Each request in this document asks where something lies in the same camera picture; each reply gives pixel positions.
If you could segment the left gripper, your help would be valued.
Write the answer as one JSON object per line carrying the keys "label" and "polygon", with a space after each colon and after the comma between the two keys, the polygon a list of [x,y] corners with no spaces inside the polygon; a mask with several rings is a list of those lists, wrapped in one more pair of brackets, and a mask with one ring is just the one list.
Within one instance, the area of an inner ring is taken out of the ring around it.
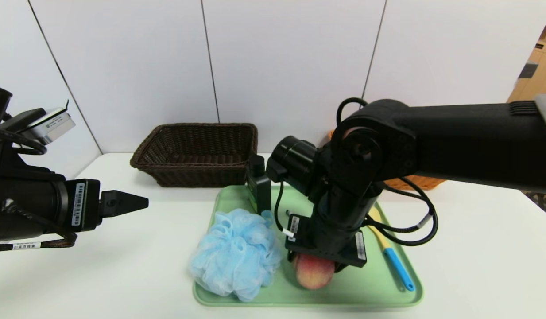
{"label": "left gripper", "polygon": [[8,199],[22,210],[74,233],[94,230],[101,218],[117,217],[149,206],[147,198],[122,191],[100,194],[99,180],[67,180],[60,174],[0,176],[0,241],[52,233],[18,213],[5,212]]}

